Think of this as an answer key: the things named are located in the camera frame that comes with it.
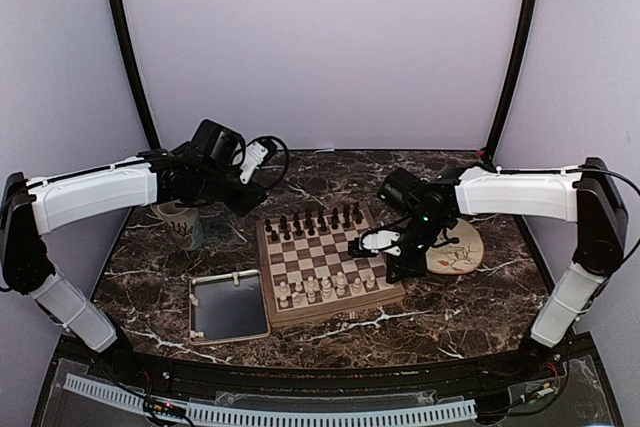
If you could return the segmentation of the white chess king piece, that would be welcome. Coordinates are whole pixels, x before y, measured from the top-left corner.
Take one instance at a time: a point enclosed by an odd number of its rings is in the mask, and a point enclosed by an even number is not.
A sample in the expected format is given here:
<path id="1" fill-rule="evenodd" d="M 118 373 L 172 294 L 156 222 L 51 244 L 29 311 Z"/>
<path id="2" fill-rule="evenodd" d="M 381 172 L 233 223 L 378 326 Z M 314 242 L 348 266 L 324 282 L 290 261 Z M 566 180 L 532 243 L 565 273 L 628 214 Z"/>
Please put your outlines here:
<path id="1" fill-rule="evenodd" d="M 341 298 L 346 293 L 347 279 L 343 272 L 338 272 L 335 278 L 335 291 L 338 298 Z"/>

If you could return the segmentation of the white chess queen piece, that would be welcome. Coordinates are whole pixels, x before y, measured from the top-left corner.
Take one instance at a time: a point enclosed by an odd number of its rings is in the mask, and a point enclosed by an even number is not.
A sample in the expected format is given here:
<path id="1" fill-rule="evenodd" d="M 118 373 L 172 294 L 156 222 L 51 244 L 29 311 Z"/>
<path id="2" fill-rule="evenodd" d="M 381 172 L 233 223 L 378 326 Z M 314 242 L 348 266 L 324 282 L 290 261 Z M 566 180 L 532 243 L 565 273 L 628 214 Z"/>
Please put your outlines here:
<path id="1" fill-rule="evenodd" d="M 320 287 L 323 300 L 329 301 L 333 293 L 333 286 L 328 276 L 322 278 Z"/>

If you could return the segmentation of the white chess pawn piece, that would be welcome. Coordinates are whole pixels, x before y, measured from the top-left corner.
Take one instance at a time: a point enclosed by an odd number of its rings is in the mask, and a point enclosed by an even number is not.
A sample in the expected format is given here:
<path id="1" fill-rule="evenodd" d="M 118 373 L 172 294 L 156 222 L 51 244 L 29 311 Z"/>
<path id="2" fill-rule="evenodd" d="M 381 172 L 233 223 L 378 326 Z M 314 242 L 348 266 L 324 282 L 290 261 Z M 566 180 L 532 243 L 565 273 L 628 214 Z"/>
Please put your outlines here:
<path id="1" fill-rule="evenodd" d="M 313 276 L 309 276 L 306 281 L 306 295 L 309 304 L 314 304 L 316 302 L 316 287 L 317 287 L 317 279 Z"/>

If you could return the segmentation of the white chess knight piece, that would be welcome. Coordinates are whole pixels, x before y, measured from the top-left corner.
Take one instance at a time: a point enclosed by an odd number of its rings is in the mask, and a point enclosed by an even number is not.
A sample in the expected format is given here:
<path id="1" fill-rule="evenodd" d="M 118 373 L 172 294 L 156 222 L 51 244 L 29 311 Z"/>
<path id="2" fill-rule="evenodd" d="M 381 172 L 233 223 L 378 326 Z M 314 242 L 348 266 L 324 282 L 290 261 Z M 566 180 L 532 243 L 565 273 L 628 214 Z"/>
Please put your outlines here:
<path id="1" fill-rule="evenodd" d="M 294 285 L 294 292 L 292 294 L 292 301 L 295 306 L 298 306 L 302 303 L 304 299 L 304 287 L 302 282 L 296 282 Z"/>

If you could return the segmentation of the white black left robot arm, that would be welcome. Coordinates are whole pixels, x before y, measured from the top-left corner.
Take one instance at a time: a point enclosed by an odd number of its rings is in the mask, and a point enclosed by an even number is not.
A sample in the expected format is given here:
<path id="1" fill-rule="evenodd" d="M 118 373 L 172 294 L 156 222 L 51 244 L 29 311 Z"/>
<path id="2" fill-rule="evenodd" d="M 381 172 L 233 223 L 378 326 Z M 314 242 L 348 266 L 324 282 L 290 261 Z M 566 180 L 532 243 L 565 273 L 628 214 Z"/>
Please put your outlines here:
<path id="1" fill-rule="evenodd" d="M 134 382 L 141 362 L 128 351 L 127 336 L 51 259 L 47 237 L 97 218 L 169 202 L 187 208 L 221 203 L 245 216 L 283 181 L 278 176 L 265 185 L 254 178 L 278 153 L 288 156 L 290 151 L 275 135 L 246 140 L 205 119 L 191 139 L 171 150 L 151 149 L 56 176 L 12 173 L 1 199 L 1 290 L 32 299 L 102 356 L 103 368 L 117 381 Z"/>

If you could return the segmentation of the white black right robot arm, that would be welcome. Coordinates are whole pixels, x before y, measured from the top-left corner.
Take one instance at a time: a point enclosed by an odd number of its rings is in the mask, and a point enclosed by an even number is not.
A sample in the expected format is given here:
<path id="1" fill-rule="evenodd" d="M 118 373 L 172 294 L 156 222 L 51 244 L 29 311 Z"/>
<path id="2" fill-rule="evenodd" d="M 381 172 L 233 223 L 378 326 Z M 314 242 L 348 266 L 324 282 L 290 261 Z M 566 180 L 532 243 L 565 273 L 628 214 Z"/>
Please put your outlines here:
<path id="1" fill-rule="evenodd" d="M 615 184 L 620 177 L 598 157 L 550 169 L 501 169 L 482 163 L 450 167 L 432 180 L 398 168 L 384 180 L 378 197 L 401 213 L 399 222 L 371 230 L 358 245 L 389 256 L 387 280 L 394 283 L 424 275 L 427 251 L 465 215 L 505 214 L 574 224 L 573 256 L 518 351 L 509 363 L 484 369 L 488 375 L 530 381 L 547 367 L 554 347 L 634 252 L 626 246 L 629 213 Z"/>

